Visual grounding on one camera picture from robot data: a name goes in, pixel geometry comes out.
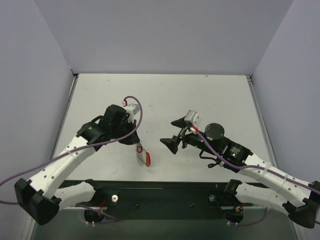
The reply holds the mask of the red plastic key tag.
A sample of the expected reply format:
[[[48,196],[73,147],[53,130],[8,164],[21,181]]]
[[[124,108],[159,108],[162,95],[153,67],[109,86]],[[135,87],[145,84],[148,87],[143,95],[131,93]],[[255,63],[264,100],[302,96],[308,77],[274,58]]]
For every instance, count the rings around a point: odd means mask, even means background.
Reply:
[[[137,151],[137,153],[142,153],[143,152],[143,147],[142,146],[137,146],[136,151]]]

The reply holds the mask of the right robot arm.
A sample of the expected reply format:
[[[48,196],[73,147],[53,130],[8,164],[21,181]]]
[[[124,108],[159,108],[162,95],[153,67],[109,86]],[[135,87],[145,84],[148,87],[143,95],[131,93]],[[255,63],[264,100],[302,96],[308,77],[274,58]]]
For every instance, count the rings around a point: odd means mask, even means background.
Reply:
[[[313,229],[320,210],[320,183],[296,178],[261,159],[248,148],[225,137],[225,130],[218,123],[208,124],[200,131],[198,116],[182,117],[171,124],[180,128],[178,135],[161,138],[173,154],[182,148],[193,146],[201,152],[215,156],[215,165],[251,178],[265,188],[230,180],[225,192],[235,196],[241,203],[260,205],[286,214],[294,223]]]

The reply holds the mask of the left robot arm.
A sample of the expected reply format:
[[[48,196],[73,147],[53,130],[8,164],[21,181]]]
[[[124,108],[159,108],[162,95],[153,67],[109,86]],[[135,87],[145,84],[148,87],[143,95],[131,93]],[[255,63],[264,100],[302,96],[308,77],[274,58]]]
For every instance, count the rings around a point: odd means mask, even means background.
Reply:
[[[112,104],[103,115],[85,123],[60,155],[28,180],[21,178],[14,184],[18,205],[42,226],[64,208],[85,202],[96,206],[108,199],[104,188],[92,179],[64,188],[61,184],[102,146],[113,142],[138,144],[137,128],[141,121],[136,120],[136,115],[142,113],[139,103]]]

